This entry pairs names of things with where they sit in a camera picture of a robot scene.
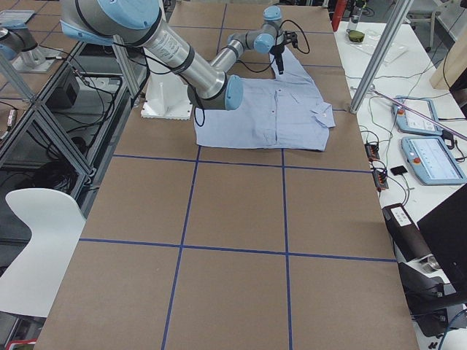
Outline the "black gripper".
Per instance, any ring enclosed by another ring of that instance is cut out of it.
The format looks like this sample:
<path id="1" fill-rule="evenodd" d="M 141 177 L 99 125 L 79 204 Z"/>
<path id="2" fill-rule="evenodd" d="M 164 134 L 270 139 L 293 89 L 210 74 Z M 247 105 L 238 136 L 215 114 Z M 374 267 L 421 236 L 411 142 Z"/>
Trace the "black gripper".
<path id="1" fill-rule="evenodd" d="M 283 31 L 276 39 L 275 45 L 269 50 L 271 55 L 275 55 L 274 62 L 276 64 L 278 74 L 283 74 L 284 72 L 282 54 L 288 44 L 291 44 L 293 48 L 298 49 L 298 35 L 295 31 Z"/>

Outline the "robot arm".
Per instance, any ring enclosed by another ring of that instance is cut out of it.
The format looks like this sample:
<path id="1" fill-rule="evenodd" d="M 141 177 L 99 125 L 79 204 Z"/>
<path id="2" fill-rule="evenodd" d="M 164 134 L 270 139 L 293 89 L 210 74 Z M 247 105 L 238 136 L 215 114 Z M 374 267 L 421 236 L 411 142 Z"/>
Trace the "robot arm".
<path id="1" fill-rule="evenodd" d="M 230 35 L 228 44 L 211 62 L 169 27 L 157 1 L 62 1 L 61 28 L 81 42 L 111 46 L 119 36 L 125 47 L 143 47 L 189 84 L 188 98 L 194 106 L 213 110 L 240 107 L 243 84 L 228 71 L 244 52 L 273 55 L 281 74 L 285 45 L 298 45 L 296 33 L 283 30 L 278 6 L 264 10 L 258 30 Z"/>

